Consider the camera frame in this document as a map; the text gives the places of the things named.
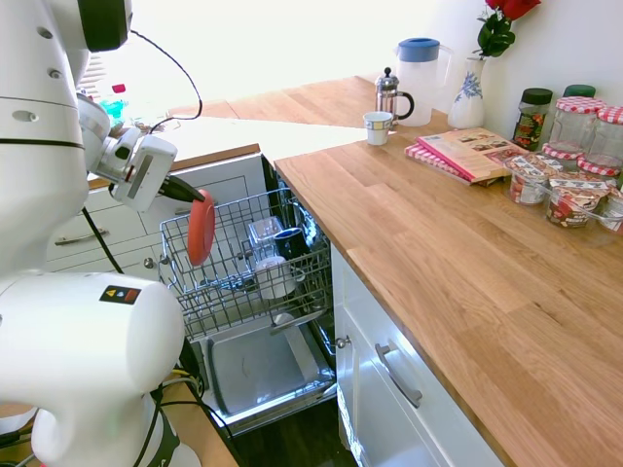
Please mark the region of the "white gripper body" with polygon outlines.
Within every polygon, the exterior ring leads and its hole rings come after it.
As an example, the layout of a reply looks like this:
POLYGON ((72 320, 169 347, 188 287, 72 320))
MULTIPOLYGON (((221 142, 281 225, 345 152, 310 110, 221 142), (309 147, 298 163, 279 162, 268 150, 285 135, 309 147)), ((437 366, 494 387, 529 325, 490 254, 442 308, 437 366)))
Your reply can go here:
POLYGON ((137 212, 147 211, 176 155, 173 144, 155 135, 145 136, 130 160, 128 174, 113 189, 113 199, 137 212))

